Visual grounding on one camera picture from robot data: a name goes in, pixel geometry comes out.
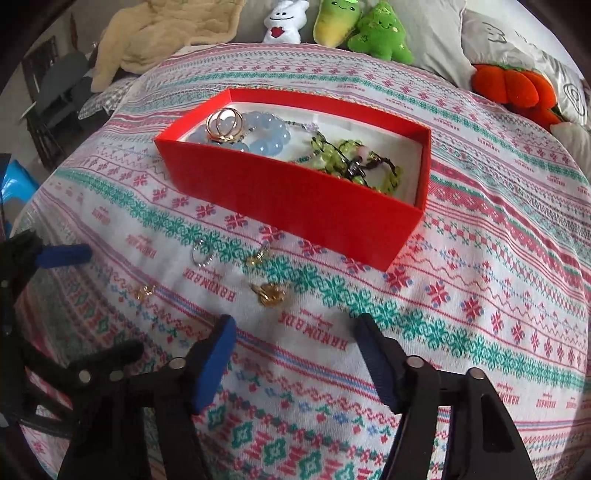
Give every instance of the blue bead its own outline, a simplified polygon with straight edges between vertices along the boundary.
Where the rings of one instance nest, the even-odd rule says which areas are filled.
[[[285,123],[280,118],[274,117],[271,125],[269,126],[272,130],[286,130]]]
[[[261,127],[263,128],[271,128],[275,121],[275,117],[270,113],[263,113],[261,115]]]
[[[228,133],[230,133],[232,127],[234,126],[234,120],[235,118],[232,116],[222,120],[220,122],[220,133],[228,135]]]
[[[291,140],[291,134],[289,133],[289,131],[287,129],[285,130],[280,130],[280,134],[279,136],[281,137],[281,141],[283,142],[284,145],[287,145],[290,140]]]
[[[238,150],[239,152],[246,152],[246,153],[250,152],[248,145],[246,145],[245,143],[242,143],[242,142],[234,143],[233,149]]]
[[[244,120],[246,125],[251,128],[257,128],[261,126],[261,116],[262,113],[260,112],[249,112],[244,115]]]
[[[207,143],[209,136],[207,134],[207,129],[205,125],[201,125],[196,129],[191,135],[187,137],[188,142],[192,143]]]
[[[269,144],[266,140],[260,138],[258,140],[255,140],[252,144],[250,144],[248,149],[251,151],[251,153],[263,155],[264,157],[266,157],[269,152]]]
[[[281,150],[283,150],[283,142],[277,140],[276,138],[269,140],[269,150],[267,152],[268,156],[274,157],[280,153]]]

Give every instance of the green plush toy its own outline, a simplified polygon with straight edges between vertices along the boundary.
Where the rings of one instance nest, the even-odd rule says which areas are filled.
[[[314,24],[314,41],[335,48],[341,45],[361,18],[359,0],[322,0]]]
[[[413,62],[413,54],[404,41],[406,31],[389,3],[378,3],[359,20],[357,29],[359,33],[347,42],[351,51],[406,65]]]

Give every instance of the pink and green pattern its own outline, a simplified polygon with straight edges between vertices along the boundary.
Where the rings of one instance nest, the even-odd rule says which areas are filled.
[[[387,272],[187,197],[168,178],[153,143],[160,131],[227,87],[269,85],[433,130],[427,211]],[[19,314],[35,344],[64,363],[142,339],[136,372],[185,354],[231,314],[238,344],[214,403],[194,419],[216,478],[378,480],[398,419],[379,402],[352,336],[352,317],[370,312],[438,368],[483,368],[538,478],[561,479],[591,445],[590,199],[552,136],[421,70],[314,45],[179,53],[141,77],[33,198],[19,228],[54,244],[88,242],[95,254],[82,268],[37,274]],[[198,271],[197,238],[216,253]],[[271,259],[248,270],[244,259],[263,243]],[[288,282],[290,295],[265,309],[251,281]],[[134,291],[146,284],[157,289],[140,303]],[[449,419],[442,408],[431,479],[441,478]],[[26,434],[55,476],[67,444]],[[150,415],[147,442],[163,478]]]

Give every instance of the red box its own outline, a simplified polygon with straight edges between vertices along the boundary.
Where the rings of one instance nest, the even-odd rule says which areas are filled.
[[[328,113],[419,142],[423,148],[414,205],[293,163],[178,140],[211,113],[233,102]],[[300,92],[229,89],[175,121],[155,143],[181,192],[306,238],[381,271],[388,269],[425,210],[431,131],[368,106]]]

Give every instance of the screw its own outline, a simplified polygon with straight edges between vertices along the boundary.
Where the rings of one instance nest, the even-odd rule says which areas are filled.
[[[413,368],[421,368],[425,364],[425,360],[421,357],[412,355],[407,358],[407,365]]]
[[[121,370],[113,370],[110,374],[109,374],[109,380],[111,380],[112,382],[118,382],[119,380],[123,380],[123,372]]]
[[[182,356],[178,356],[177,358],[173,358],[170,363],[168,364],[168,366],[170,368],[172,368],[173,370],[180,370],[181,368],[184,368],[184,366],[187,365],[187,362],[185,361],[185,359]]]
[[[78,373],[78,378],[80,378],[80,381],[84,384],[88,384],[90,383],[90,380],[92,379],[92,375],[90,374],[90,372],[88,370],[80,370],[80,373]]]
[[[486,378],[486,375],[482,370],[480,370],[480,368],[471,368],[469,372],[470,376],[472,376],[472,378],[476,378],[477,380],[484,380]]]

